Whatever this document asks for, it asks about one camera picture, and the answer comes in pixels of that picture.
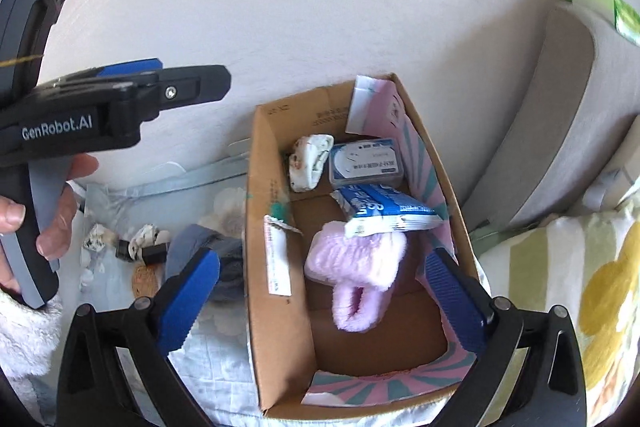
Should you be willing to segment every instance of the blue plastic packet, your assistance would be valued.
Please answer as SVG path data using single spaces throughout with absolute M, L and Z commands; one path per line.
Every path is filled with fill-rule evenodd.
M 428 230 L 442 224 L 435 210 L 386 185 L 345 185 L 331 195 L 348 218 L 347 237 Z

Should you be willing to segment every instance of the yellow string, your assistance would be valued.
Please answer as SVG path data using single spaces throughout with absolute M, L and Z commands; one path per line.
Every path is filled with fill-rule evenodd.
M 43 55 L 29 55 L 28 57 L 20 57 L 20 58 L 12 58 L 11 60 L 4 60 L 0 62 L 0 68 L 15 66 L 16 64 L 21 64 L 23 62 L 30 62 L 31 60 L 35 60 L 36 58 L 42 58 L 42 57 Z

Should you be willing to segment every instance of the screw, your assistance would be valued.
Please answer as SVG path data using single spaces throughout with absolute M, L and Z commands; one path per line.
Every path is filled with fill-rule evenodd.
M 151 306 L 151 299 L 149 297 L 139 297 L 133 303 L 133 307 L 137 310 L 146 310 Z
M 564 306 L 561 306 L 560 304 L 556 304 L 554 306 L 554 313 L 561 319 L 566 318 L 566 316 L 569 314 L 566 308 Z
M 511 301 L 507 297 L 496 297 L 494 299 L 495 307 L 503 312 L 511 308 Z
M 76 310 L 76 315 L 78 317 L 85 317 L 91 311 L 91 306 L 89 304 L 83 304 Z

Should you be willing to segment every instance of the metal bolt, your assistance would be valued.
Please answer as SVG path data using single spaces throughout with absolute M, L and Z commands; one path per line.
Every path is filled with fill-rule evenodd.
M 511 301 L 507 297 L 496 297 L 494 299 L 495 307 L 503 312 L 511 308 Z
M 554 313 L 560 317 L 561 319 L 564 319 L 567 317 L 567 315 L 569 314 L 569 312 L 566 310 L 566 308 L 564 306 L 561 306 L 560 304 L 556 304 L 554 306 Z
M 171 100 L 171 99 L 175 98 L 176 94 L 178 94 L 178 90 L 175 89 L 175 86 L 169 86 L 164 91 L 164 95 L 165 95 L 165 97 L 167 97 L 167 100 Z
M 151 306 L 151 299 L 149 297 L 138 297 L 133 303 L 133 307 L 137 310 L 146 310 Z
M 91 311 L 91 306 L 89 304 L 83 304 L 76 310 L 76 315 L 78 317 L 85 317 Z

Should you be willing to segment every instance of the green plastic package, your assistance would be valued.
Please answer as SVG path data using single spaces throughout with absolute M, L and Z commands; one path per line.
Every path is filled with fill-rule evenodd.
M 620 35 L 640 46 L 640 16 L 623 0 L 570 0 L 602 15 Z

